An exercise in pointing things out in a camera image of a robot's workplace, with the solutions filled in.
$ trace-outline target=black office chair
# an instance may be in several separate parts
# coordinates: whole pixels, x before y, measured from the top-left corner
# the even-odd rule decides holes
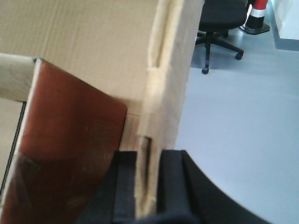
[[[199,31],[199,39],[195,45],[204,43],[206,45],[206,66],[202,69],[203,74],[209,72],[210,48],[211,44],[216,44],[237,52],[235,58],[241,60],[244,51],[237,48],[219,37],[228,37],[230,29],[243,25],[246,21],[246,6],[242,0],[206,0],[202,8]]]

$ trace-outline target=cardboard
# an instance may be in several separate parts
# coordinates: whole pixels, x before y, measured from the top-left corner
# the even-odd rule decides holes
[[[44,58],[128,107],[120,150],[138,151],[137,217],[155,212],[158,158],[174,148],[202,5],[0,2],[1,52]]]

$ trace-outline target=floor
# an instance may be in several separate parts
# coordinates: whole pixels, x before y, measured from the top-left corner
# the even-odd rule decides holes
[[[265,22],[270,25],[269,12]],[[176,149],[186,149],[237,202],[274,224],[299,223],[299,52],[276,50],[273,33],[232,30],[194,50]]]

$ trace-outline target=chair wheel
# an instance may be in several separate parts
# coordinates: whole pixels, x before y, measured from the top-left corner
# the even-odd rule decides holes
[[[242,53],[238,53],[238,54],[236,54],[236,56],[235,56],[235,58],[236,58],[237,60],[241,60],[242,57],[243,57],[243,54],[242,54]]]
[[[206,75],[208,72],[209,72],[209,68],[207,67],[204,67],[202,70],[201,70],[202,74]]]

